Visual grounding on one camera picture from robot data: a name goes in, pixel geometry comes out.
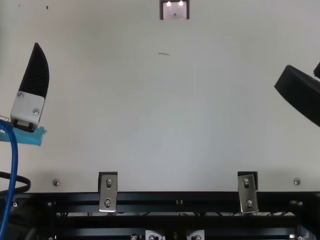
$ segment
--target silver bracket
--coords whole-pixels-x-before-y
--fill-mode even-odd
[[[186,232],[187,240],[205,240],[205,230]]]
[[[118,175],[99,173],[99,212],[114,213],[117,208]]]
[[[166,236],[153,230],[145,230],[145,240],[166,240]]]
[[[258,212],[257,190],[253,175],[238,176],[238,190],[241,212]]]

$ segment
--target black bar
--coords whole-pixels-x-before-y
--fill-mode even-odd
[[[57,219],[59,239],[76,237],[122,237],[145,235],[146,230],[204,229],[206,238],[288,239],[295,234],[294,216],[80,216]]]
[[[99,193],[22,193],[14,196],[18,208],[25,204],[47,206],[56,213],[99,212]],[[260,212],[291,212],[320,202],[319,192],[257,192]],[[303,206],[290,201],[303,202]],[[118,192],[117,212],[240,212],[235,192]]]

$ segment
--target black metal frame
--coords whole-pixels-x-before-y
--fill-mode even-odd
[[[205,230],[208,239],[289,239],[303,226],[320,239],[320,192],[257,192],[260,212],[291,212],[295,216],[207,216],[208,212],[239,213],[238,192],[118,192],[117,212],[198,212],[197,216],[68,216],[57,213],[99,212],[98,192],[22,193],[14,196],[9,222],[36,228],[43,239],[126,239],[145,230]]]

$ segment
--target white backdrop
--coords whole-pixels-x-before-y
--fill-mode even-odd
[[[18,174],[31,192],[95,192],[98,172],[119,191],[236,191],[238,171],[258,171],[260,191],[320,191],[320,128],[274,89],[288,64],[313,74],[319,10],[191,0],[189,20],[161,21],[158,0],[0,0],[0,113],[34,42],[50,70],[47,134],[19,145]]]

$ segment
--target screw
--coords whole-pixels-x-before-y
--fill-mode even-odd
[[[110,208],[110,205],[111,205],[110,199],[105,200],[104,205],[106,208]]]
[[[52,181],[52,184],[54,185],[54,186],[59,186],[59,184],[60,184],[60,180],[59,179],[53,179],[53,181]]]
[[[252,201],[250,199],[248,201],[246,201],[246,206],[248,208],[252,208],[252,205],[253,205],[253,203],[252,203]]]
[[[296,177],[293,181],[294,181],[295,185],[300,185],[300,183],[301,183],[301,179],[298,177]]]

